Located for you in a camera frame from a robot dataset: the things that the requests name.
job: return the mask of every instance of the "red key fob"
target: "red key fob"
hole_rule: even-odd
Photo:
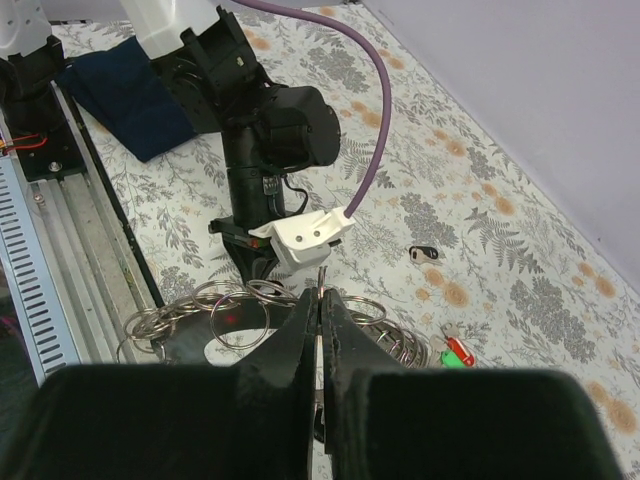
[[[457,338],[450,337],[447,339],[447,344],[453,353],[464,363],[467,367],[473,367],[476,364],[475,357],[464,346],[464,344]]]

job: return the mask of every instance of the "red wire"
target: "red wire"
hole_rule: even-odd
[[[26,137],[12,138],[11,143],[19,142],[20,140],[26,140],[27,138],[34,138],[34,137],[40,137],[40,136],[41,135],[39,133],[34,133],[33,135],[27,135]]]
[[[49,139],[47,137],[44,137],[40,143],[34,143],[33,145],[12,145],[6,148],[6,153],[9,153],[11,150],[31,150],[34,148],[40,148],[45,143],[47,143],[47,140]]]

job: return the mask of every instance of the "orange flower pattern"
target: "orange flower pattern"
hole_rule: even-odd
[[[516,213],[516,207],[504,197],[498,197],[496,199],[496,209],[503,215],[511,216]]]
[[[436,270],[435,268],[428,269],[424,274],[424,278],[434,287],[441,287],[445,282],[442,273],[440,273],[440,271]]]
[[[616,288],[603,276],[599,276],[596,279],[596,288],[598,289],[598,292],[607,298],[613,298],[616,296]]]
[[[450,305],[464,308],[469,305],[469,295],[466,290],[457,283],[450,282],[444,289],[444,298]]]
[[[483,367],[569,372],[596,404],[624,473],[632,472],[640,445],[637,288],[368,10],[314,11],[363,32],[394,87],[382,165],[355,225],[325,260],[330,284],[381,302],[392,321],[420,338],[458,324]],[[337,161],[290,181],[309,192],[307,212],[346,205],[366,173],[381,123],[380,90],[366,56],[328,29],[249,10],[237,16],[275,82],[317,87],[337,113]],[[74,55],[122,40],[100,24],[53,28]],[[165,301],[210,276],[238,281],[219,236],[206,228],[231,213],[220,136],[199,136],[143,164],[83,115]],[[289,190],[285,197],[289,211],[303,200]],[[439,258],[423,255],[415,263],[412,246],[433,247]],[[315,276],[309,269],[275,278],[299,294]]]
[[[447,142],[447,150],[455,157],[464,157],[467,154],[466,147],[457,140]]]

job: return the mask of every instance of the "black cable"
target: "black cable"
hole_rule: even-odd
[[[278,206],[276,205],[276,196],[275,195],[270,195],[269,196],[269,211],[271,212],[272,215],[274,215],[277,218],[285,218],[287,215],[286,214],[282,214],[278,211]]]
[[[307,192],[304,188],[296,188],[292,187],[289,183],[289,177],[287,175],[282,176],[282,180],[284,180],[284,184],[287,186],[289,190],[296,193],[301,193],[304,195],[304,200],[302,201],[302,205],[293,215],[300,215],[307,208],[307,204],[309,203],[309,192]]]

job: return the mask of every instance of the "metal key ring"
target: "metal key ring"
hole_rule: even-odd
[[[416,337],[416,334],[413,332],[409,332],[409,331],[405,331],[404,332],[405,337],[409,340],[409,342],[416,346],[418,345],[418,337]],[[419,349],[416,349],[413,353],[413,355],[410,354],[411,351],[410,349],[407,349],[407,359],[408,359],[408,363],[407,363],[407,367],[408,368],[413,368],[413,366],[416,364],[416,361],[418,360],[418,354],[419,354]]]
[[[138,318],[142,320],[146,315],[153,314],[156,311],[157,311],[156,308],[145,308],[144,310],[140,310],[139,312],[136,312],[133,315],[131,315],[129,318],[127,318],[127,320],[122,325],[122,330],[124,330],[125,336],[126,337],[130,336],[131,332],[129,332],[127,328],[129,327],[129,325],[133,323],[134,320],[137,320]]]
[[[131,337],[139,340],[152,340],[167,330],[170,324],[173,323],[171,319],[164,318],[166,314],[170,314],[171,312],[171,307],[164,306],[155,312],[143,315],[138,324],[131,329]]]
[[[416,353],[416,357],[419,358],[419,360],[417,362],[416,368],[424,368],[427,365],[429,352],[427,351],[426,345],[421,342],[419,338],[417,340],[418,341],[416,343],[418,346],[418,353]]]
[[[179,315],[191,315],[201,311],[193,303],[193,298],[191,298],[191,296],[179,298],[173,302],[171,306],[173,307],[173,313],[177,313]]]
[[[396,360],[400,361],[404,356],[404,352],[406,351],[406,348],[407,348],[407,337],[404,336],[404,333],[398,324],[394,322],[386,322],[386,323],[387,323],[387,327],[388,328],[390,327],[391,329],[395,330],[396,335],[399,335],[400,337],[399,339],[394,341],[393,346],[389,350],[389,354],[393,356]],[[393,352],[396,350],[396,347],[398,346],[400,347],[399,349],[400,353],[394,354]]]
[[[264,326],[264,331],[262,332],[262,334],[253,342],[247,344],[247,345],[232,345],[229,342],[227,342],[226,340],[223,340],[222,337],[220,337],[217,333],[216,333],[216,328],[215,328],[215,314],[216,312],[219,311],[218,307],[223,304],[224,302],[226,302],[227,300],[230,300],[232,298],[241,298],[243,296],[246,296],[245,292],[235,292],[235,293],[229,293],[227,295],[224,295],[220,300],[218,300],[218,302],[213,306],[213,310],[211,310],[211,319],[210,319],[210,325],[211,325],[211,333],[213,333],[213,337],[220,342],[222,345],[224,345],[225,347],[231,349],[231,350],[247,350],[248,348],[252,348],[255,347],[256,345],[260,344],[260,342],[262,342],[262,340],[264,339],[264,337],[267,336],[267,333],[269,333],[269,326],[271,324],[271,316],[269,315],[269,309],[267,308],[267,305],[259,302],[260,305],[262,306],[263,310],[264,310],[264,316],[265,316],[265,326]]]
[[[379,310],[381,312],[381,314],[375,318],[371,318],[370,315],[367,315],[365,313],[362,312],[358,312],[359,315],[357,315],[358,318],[361,318],[362,316],[367,316],[369,318],[371,318],[371,320],[355,320],[354,322],[356,323],[356,325],[361,325],[361,326],[372,326],[372,325],[376,325],[378,323],[384,322],[387,319],[387,309],[384,308],[384,306],[381,303],[376,302],[375,300],[371,300],[369,298],[365,298],[365,297],[359,297],[356,295],[347,295],[342,297],[342,301],[346,304],[348,302],[354,302],[354,303],[363,303],[365,305],[369,305],[370,307],[373,307],[377,310]]]
[[[231,282],[229,280],[212,280],[211,282],[206,282],[203,283],[202,285],[198,286],[193,292],[191,292],[191,300],[193,301],[193,304],[198,307],[200,310],[205,311],[205,312],[210,312],[213,307],[211,305],[208,305],[206,303],[202,303],[200,301],[200,299],[211,299],[211,300],[216,300],[216,302],[224,296],[224,294],[222,293],[206,293],[203,294],[202,296],[199,295],[200,292],[202,292],[203,290],[206,290],[207,288],[211,288],[211,287],[232,287],[235,289],[240,289],[242,291],[244,291],[244,287],[242,285],[240,285],[239,283],[236,282]],[[228,305],[224,305],[222,308],[220,308],[220,310],[226,310],[228,308],[234,308],[237,304],[235,302],[231,302]]]
[[[120,340],[120,343],[118,343],[118,347],[116,348],[116,363],[122,363],[120,361],[120,355],[122,354],[122,349],[124,348],[125,344],[131,340],[131,343],[133,344],[133,346],[136,348],[136,350],[143,352],[143,353],[155,353],[153,350],[149,349],[149,350],[145,350],[142,347],[137,345],[137,340],[132,339],[131,337],[125,337],[122,340]]]
[[[150,353],[150,354],[156,353],[156,352],[153,351],[153,348],[146,349],[146,348],[141,347],[140,345],[138,345],[138,342],[135,341],[135,340],[133,342],[131,342],[131,343],[133,343],[133,347],[136,350],[138,350],[139,352]]]
[[[278,292],[282,296],[276,296],[272,293],[264,293],[257,287],[270,288],[271,290],[273,290],[274,292]],[[296,295],[294,295],[284,287],[271,282],[267,282],[266,280],[249,280],[247,282],[246,288],[249,293],[260,300],[260,303],[266,305],[293,306],[298,303],[298,297]]]
[[[318,270],[318,301],[322,301],[324,298],[326,278],[327,267],[320,267],[320,270]]]
[[[373,320],[373,317],[371,315],[367,315],[366,313],[363,312],[359,312],[358,310],[352,310],[350,308],[347,308],[347,312],[349,312],[349,315],[351,315],[351,319],[356,323],[356,325],[368,325],[368,323],[359,323],[360,321],[365,321],[365,322],[370,322],[371,320]]]

